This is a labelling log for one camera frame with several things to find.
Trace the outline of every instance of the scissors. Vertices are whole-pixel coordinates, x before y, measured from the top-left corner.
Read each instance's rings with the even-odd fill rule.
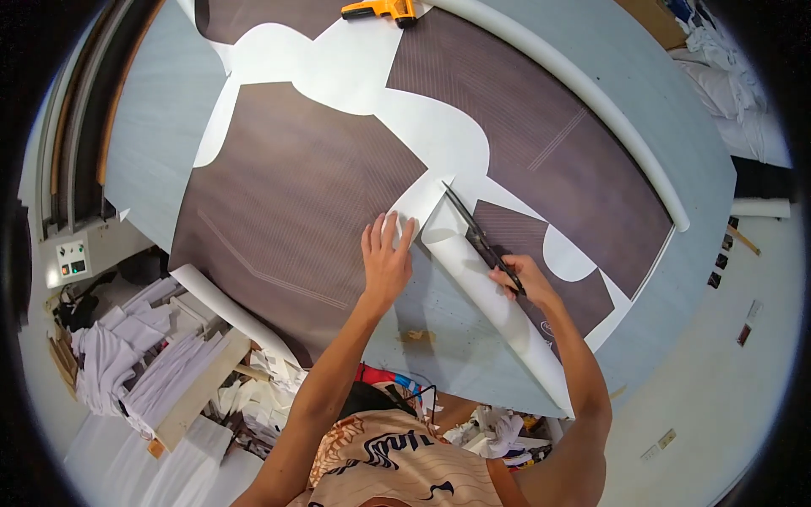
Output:
[[[487,242],[487,235],[484,233],[484,230],[478,226],[476,220],[473,219],[473,216],[468,213],[465,205],[461,202],[461,200],[459,200],[459,196],[456,195],[456,192],[454,192],[450,185],[448,185],[446,182],[442,182],[442,184],[445,185],[445,195],[448,196],[451,203],[453,203],[454,208],[456,208],[461,217],[465,219],[467,225],[470,227],[470,230],[473,232],[473,239],[481,244],[485,250],[487,250],[492,258],[496,260],[496,266],[498,266],[501,271],[507,273],[507,276],[510,277],[510,280],[512,280],[517,287],[517,290],[513,289],[512,287],[510,287],[510,290],[517,292],[522,296],[526,296],[526,290],[524,290],[524,286],[521,284],[521,281],[518,280],[518,276],[512,271],[512,269],[507,267],[507,264],[501,260],[501,256],[499,256],[490,246],[490,243]]]

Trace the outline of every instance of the electrical socket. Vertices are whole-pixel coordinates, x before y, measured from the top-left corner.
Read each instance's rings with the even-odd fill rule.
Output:
[[[665,433],[664,436],[659,439],[659,448],[664,449],[665,447],[670,445],[670,443],[673,442],[675,439],[676,432],[671,428],[669,432]]]
[[[656,458],[657,454],[659,454],[659,447],[657,447],[656,445],[652,445],[650,449],[645,451],[645,453],[640,456],[640,458],[642,459],[643,462],[648,462],[653,458]]]

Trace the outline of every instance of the cordless drill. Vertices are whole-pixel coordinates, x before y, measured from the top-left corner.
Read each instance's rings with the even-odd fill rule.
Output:
[[[399,28],[410,28],[417,24],[412,0],[372,0],[353,3],[341,9],[343,19],[384,15],[391,16]]]

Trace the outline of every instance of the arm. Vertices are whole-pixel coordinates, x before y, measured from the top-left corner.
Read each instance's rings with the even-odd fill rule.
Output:
[[[338,336],[302,383],[276,447],[233,507],[287,505],[307,488],[315,452],[346,401],[363,349],[380,318],[411,277],[408,247],[414,234],[414,219],[408,221],[400,246],[394,251],[396,213],[389,218],[382,235],[382,213],[373,226],[366,226],[363,231],[366,289]]]
[[[531,505],[597,505],[605,485],[603,453],[611,428],[611,400],[603,374],[560,296],[532,258],[503,256],[502,260],[515,270],[526,297],[543,311],[552,327],[575,416],[548,459],[513,477]],[[514,287],[499,269],[490,276],[503,286]],[[511,290],[504,293],[510,299],[516,297]]]

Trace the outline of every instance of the white paper roll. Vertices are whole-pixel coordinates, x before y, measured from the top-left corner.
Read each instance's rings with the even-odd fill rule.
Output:
[[[171,275],[180,285],[186,287],[204,305],[222,317],[226,322],[239,329],[251,340],[256,342],[263,350],[284,359],[290,364],[299,366],[298,360],[290,348],[277,334],[259,322],[254,316],[237,305],[225,295],[217,286],[208,280],[191,264],[185,264],[175,269]]]
[[[423,231],[423,243],[457,281],[569,417],[574,417],[563,365],[515,301],[487,275],[490,268],[464,236],[450,229]]]
[[[729,214],[734,217],[790,218],[792,206],[788,199],[735,199]]]

